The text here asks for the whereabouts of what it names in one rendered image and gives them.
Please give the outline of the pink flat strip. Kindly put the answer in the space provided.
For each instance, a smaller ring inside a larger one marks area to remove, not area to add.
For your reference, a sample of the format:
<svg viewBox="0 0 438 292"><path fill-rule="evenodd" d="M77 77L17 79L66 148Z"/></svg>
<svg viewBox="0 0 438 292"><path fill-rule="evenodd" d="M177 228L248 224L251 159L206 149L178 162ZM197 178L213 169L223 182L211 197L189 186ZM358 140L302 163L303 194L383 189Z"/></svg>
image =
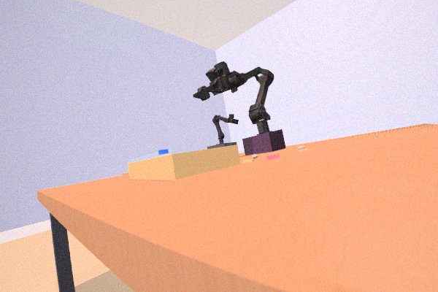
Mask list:
<svg viewBox="0 0 438 292"><path fill-rule="evenodd" d="M268 155L268 156L267 156L267 160L272 160L272 159L276 159L276 158L280 158L279 154Z"/></svg>

